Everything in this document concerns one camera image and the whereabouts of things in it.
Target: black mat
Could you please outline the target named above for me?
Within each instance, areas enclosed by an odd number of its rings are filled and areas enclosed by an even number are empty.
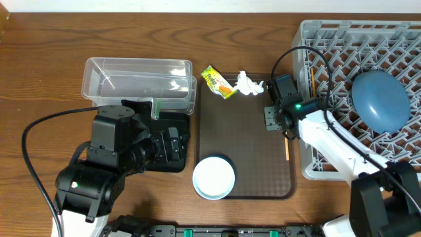
[[[234,84],[236,74],[223,74]],[[260,82],[267,74],[251,74]],[[264,108],[272,102],[264,85],[259,95],[234,94],[228,99],[212,93],[205,80],[200,85],[198,109],[198,160],[211,156],[227,157],[235,169],[235,186],[226,198],[287,199],[295,191],[292,142],[285,146],[280,131],[266,131]]]

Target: wooden table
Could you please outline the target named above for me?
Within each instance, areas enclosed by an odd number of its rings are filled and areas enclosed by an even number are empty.
[[[194,75],[209,64],[221,72],[270,72],[291,47],[305,19],[419,20],[416,14],[17,14],[0,43],[0,236],[48,236],[51,214],[24,164],[23,129],[39,117],[91,106],[80,95],[90,57],[188,59]],[[292,73],[287,57],[279,73]],[[74,149],[90,139],[95,112],[43,122],[29,135],[28,149],[53,198],[55,179]],[[127,178],[111,220],[131,214],[180,225],[319,223],[349,210],[344,182],[306,180],[296,159],[297,191],[287,201],[200,198],[191,184],[198,130],[184,171],[147,172]],[[296,157],[299,157],[295,142]]]

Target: yellow snack package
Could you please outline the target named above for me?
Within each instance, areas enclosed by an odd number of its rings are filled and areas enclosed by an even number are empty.
[[[209,89],[213,93],[221,95],[224,99],[229,98],[237,92],[212,66],[208,66],[201,75],[206,80]]]

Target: white panel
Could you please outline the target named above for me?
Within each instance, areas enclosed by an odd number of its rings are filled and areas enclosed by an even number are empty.
[[[421,13],[420,0],[0,0],[16,12]]]

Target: blue bowl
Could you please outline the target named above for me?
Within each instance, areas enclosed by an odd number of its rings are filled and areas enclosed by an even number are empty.
[[[359,74],[353,83],[355,110],[377,133],[394,133],[410,118],[410,101],[401,83],[382,71]]]

